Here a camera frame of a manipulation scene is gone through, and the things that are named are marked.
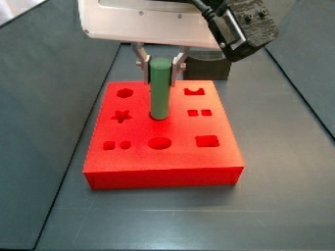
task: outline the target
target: metal bracket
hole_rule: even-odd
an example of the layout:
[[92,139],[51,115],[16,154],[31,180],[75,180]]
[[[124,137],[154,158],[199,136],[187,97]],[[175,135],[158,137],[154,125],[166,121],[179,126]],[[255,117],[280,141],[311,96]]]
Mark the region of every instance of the metal bracket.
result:
[[134,42],[131,43],[132,50],[138,56],[136,66],[142,68],[142,71],[144,72],[144,82],[151,82],[151,74],[150,74],[150,63],[152,56],[147,54],[147,51],[144,50],[144,43],[142,42]]
[[235,33],[238,34],[238,40],[234,41],[231,45],[232,49],[235,50],[246,41],[246,37],[243,35],[243,32],[236,24],[236,20],[235,20],[235,16],[231,12],[230,9],[227,9],[226,13],[223,14],[223,17],[227,18],[227,21],[230,20],[230,24],[234,26],[234,29],[235,29]]
[[171,70],[171,86],[175,86],[176,75],[186,70],[184,60],[190,54],[190,47],[180,46],[180,52],[176,57],[172,58],[172,70]]

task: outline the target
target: white robot body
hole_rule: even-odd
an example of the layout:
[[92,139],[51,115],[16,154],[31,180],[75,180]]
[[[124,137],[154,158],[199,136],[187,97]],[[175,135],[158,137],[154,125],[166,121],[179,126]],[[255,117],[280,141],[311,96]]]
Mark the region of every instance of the white robot body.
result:
[[218,49],[198,9],[187,3],[79,0],[82,26],[91,38]]

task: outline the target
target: shape sorter hole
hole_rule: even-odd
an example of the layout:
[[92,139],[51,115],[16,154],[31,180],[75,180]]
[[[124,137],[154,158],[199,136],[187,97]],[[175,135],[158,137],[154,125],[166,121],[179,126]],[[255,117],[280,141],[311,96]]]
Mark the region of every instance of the shape sorter hole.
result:
[[202,110],[202,116],[212,116],[211,110]]
[[130,142],[130,141],[122,141],[122,142],[120,142],[120,148],[122,148],[123,150],[130,149],[130,148],[131,148],[131,142]]
[[196,117],[196,116],[199,116],[199,113],[198,113],[196,110],[188,110],[188,111],[187,111],[187,114],[188,114],[190,117]]
[[130,110],[127,111],[115,111],[115,115],[111,117],[112,120],[118,120],[120,124],[124,123],[124,121],[131,120],[132,117],[130,116]]
[[190,90],[188,88],[184,88],[183,93],[186,96],[204,95],[204,88],[199,88],[198,90]]
[[219,147],[220,142],[216,135],[196,136],[196,146],[198,147]]
[[124,89],[118,90],[116,96],[120,98],[128,98],[132,96],[132,94],[134,94],[134,90],[124,88]]
[[107,141],[103,144],[103,150],[108,151],[108,150],[114,150],[115,149],[115,141]]
[[171,147],[171,139],[167,137],[155,137],[150,140],[148,146],[155,150],[164,150]]

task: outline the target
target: small square hole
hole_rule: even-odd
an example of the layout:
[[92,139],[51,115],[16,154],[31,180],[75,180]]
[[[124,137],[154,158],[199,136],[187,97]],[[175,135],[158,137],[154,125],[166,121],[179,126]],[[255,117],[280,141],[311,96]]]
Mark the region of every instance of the small square hole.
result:
[[196,117],[196,116],[199,116],[198,110],[188,110],[188,111],[187,111],[187,114],[188,114],[190,117]]
[[202,116],[212,116],[211,110],[202,110]]
[[103,144],[103,150],[108,151],[108,150],[114,150],[115,149],[115,141],[107,141]]

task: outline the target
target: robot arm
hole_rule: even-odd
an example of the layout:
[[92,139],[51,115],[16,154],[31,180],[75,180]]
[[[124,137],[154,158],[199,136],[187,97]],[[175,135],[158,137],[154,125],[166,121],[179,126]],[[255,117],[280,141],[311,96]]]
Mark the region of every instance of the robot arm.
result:
[[144,43],[180,46],[171,84],[183,69],[188,47],[220,48],[232,62],[255,53],[278,35],[262,0],[79,0],[82,25],[92,38],[132,42],[148,82],[151,56]]

